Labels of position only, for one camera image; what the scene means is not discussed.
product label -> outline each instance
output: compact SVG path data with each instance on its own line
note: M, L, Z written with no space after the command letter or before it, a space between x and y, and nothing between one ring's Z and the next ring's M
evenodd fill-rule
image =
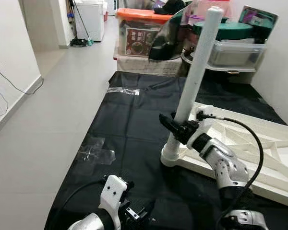
M126 49L128 56L147 57L158 31L126 28Z

white refrigerator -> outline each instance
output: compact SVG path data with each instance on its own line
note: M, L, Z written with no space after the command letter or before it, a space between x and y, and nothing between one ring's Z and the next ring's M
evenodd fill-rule
M103 1L76 0L76 4L91 39L100 42L105 33ZM88 39L76 7L74 11L77 36Z

black cloth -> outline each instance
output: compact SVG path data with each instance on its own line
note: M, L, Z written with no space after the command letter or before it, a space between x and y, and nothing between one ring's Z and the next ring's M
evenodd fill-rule
M103 148L114 150L111 165L96 165L91 175L80 175L74 160L54 200L48 216L79 186L115 174L134 181L129 192L131 208L156 199L150 230L212 230L220 214L215 180L181 167L167 168L160 163L160 152L169 132L159 123L158 115L175 112L185 78L116 72L110 87L140 89L139 95L107 93L82 143L90 137L105 138ZM196 101L253 115L284 124L275 111L250 86L205 78ZM101 185L87 187L73 197L55 226L66 230L72 223L94 211L100 202ZM288 230L288 207L256 196L270 230Z

clear plastic container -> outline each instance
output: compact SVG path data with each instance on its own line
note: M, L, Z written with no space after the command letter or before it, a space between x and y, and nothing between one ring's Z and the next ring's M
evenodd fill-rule
M151 10L119 8L119 54L147 57L152 42L172 15L155 14Z
M230 0L200 0L194 13L205 18L209 8L218 6L224 10L223 16L230 17L229 3Z
M255 68L265 44L247 44L216 41L208 63L216 67Z

storage box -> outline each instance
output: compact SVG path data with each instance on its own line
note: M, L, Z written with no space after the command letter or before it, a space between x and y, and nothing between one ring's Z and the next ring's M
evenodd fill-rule
M216 41L208 62L217 67L255 68L265 49L265 44Z
M147 57L154 38L172 15L154 11L119 8L119 54Z

